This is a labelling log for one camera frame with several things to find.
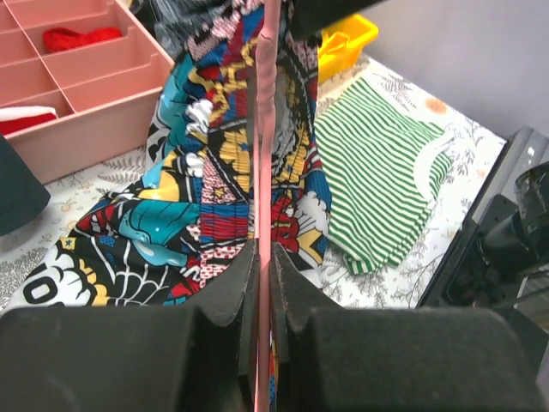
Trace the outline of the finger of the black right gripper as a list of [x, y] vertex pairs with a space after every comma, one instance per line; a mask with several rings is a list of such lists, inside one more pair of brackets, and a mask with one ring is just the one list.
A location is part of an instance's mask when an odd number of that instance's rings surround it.
[[307, 39], [331, 24], [380, 2], [382, 0], [295, 1], [291, 33], [295, 39]]

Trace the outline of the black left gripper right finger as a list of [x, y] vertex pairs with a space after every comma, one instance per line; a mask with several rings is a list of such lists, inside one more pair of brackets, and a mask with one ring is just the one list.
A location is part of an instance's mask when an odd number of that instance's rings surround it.
[[273, 245], [280, 411], [541, 411], [520, 343], [479, 309], [346, 309]]

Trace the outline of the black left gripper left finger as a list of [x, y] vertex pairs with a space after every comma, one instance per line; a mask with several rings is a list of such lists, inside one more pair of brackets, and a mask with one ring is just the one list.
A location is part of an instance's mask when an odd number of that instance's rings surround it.
[[1, 319], [4, 411], [250, 411], [259, 259], [177, 306], [21, 308]]

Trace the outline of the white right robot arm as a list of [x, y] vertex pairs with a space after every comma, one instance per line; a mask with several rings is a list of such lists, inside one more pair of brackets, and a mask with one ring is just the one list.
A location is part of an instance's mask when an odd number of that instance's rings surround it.
[[325, 96], [316, 141], [331, 192], [322, 290], [338, 304], [415, 307], [443, 271], [442, 298], [506, 307], [540, 263], [502, 196], [468, 221], [503, 142], [404, 78], [371, 63]]

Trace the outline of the pink wire hanger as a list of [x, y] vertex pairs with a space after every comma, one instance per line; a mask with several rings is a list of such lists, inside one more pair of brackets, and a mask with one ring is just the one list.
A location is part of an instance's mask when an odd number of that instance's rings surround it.
[[256, 120], [254, 124], [254, 234], [258, 239], [258, 334], [256, 364], [256, 411], [269, 410], [271, 257], [271, 152], [275, 137], [276, 59], [281, 3], [264, 4], [264, 20], [256, 43]]

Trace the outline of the colourful comic print shorts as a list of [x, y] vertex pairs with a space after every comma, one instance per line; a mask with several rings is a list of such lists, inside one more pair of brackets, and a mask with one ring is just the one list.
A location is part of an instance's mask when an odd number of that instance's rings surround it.
[[[21, 308], [177, 306], [254, 238], [256, 43], [267, 1], [226, 1], [187, 41], [155, 107], [148, 169], [106, 193], [45, 254], [3, 315]], [[281, 3], [271, 152], [271, 239], [316, 282], [331, 193], [317, 151], [319, 37], [295, 39]]]

